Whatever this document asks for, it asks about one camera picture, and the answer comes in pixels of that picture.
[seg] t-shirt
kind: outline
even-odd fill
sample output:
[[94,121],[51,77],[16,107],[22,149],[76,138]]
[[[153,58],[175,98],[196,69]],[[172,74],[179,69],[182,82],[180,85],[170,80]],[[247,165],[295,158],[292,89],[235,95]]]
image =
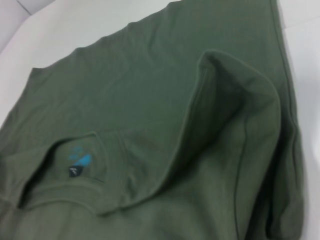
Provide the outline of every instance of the t-shirt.
[[0,131],[1,240],[298,240],[276,0],[183,0],[34,68]]

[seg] tag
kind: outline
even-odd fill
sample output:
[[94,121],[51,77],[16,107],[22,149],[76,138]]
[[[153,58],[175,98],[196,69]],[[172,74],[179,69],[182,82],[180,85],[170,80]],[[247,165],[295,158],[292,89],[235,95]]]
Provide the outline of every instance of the tag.
[[69,167],[69,177],[74,178],[74,177],[80,176],[83,169],[84,169],[83,166],[70,166]]

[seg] blue logo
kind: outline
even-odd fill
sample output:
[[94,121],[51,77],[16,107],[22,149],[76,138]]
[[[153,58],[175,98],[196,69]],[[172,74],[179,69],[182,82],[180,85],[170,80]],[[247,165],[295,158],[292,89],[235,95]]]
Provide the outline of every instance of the blue logo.
[[91,154],[84,154],[84,150],[81,146],[76,146],[73,148],[73,153],[68,156],[70,160],[77,160],[73,166],[88,166],[92,161]]

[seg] olive green shirt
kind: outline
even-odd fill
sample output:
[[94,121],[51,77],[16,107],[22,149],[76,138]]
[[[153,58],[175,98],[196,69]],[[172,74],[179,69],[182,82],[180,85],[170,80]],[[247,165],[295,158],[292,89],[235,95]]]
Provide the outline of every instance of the olive green shirt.
[[276,0],[183,0],[32,70],[0,239],[298,240],[302,182]]

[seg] white surface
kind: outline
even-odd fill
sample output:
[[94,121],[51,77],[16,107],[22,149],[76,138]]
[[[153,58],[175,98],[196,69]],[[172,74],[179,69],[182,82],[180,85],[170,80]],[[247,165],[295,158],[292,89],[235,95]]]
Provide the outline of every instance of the white surface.
[[305,158],[304,240],[320,240],[320,18],[284,30]]
[[54,0],[17,0],[30,13],[35,14]]
[[[56,0],[31,16],[0,54],[0,124],[32,67],[94,43],[170,0]],[[306,216],[303,240],[320,240],[320,0],[280,0],[303,137]]]
[[279,0],[286,28],[320,17],[320,0]]
[[0,0],[0,53],[27,17],[16,0]]

